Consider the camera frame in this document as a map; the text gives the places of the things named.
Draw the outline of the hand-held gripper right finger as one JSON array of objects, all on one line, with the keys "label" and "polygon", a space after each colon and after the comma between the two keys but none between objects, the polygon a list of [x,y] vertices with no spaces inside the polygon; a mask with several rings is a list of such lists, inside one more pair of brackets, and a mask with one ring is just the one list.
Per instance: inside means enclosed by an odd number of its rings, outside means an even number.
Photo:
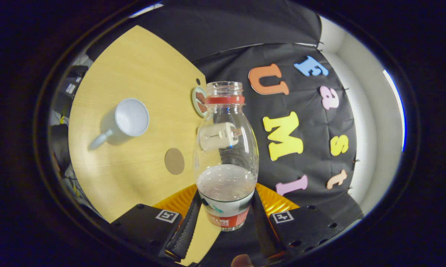
[{"label": "hand-held gripper right finger", "polygon": [[268,260],[307,254],[344,230],[318,207],[299,206],[261,184],[256,185],[251,208],[261,251]]}]

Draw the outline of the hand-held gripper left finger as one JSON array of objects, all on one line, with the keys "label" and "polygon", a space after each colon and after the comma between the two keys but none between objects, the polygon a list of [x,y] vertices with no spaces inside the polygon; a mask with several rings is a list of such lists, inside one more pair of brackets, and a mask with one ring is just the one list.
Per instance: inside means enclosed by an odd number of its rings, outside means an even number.
[{"label": "hand-held gripper left finger", "polygon": [[193,184],[155,206],[133,206],[111,226],[125,241],[154,256],[182,260],[192,242],[200,207]]}]

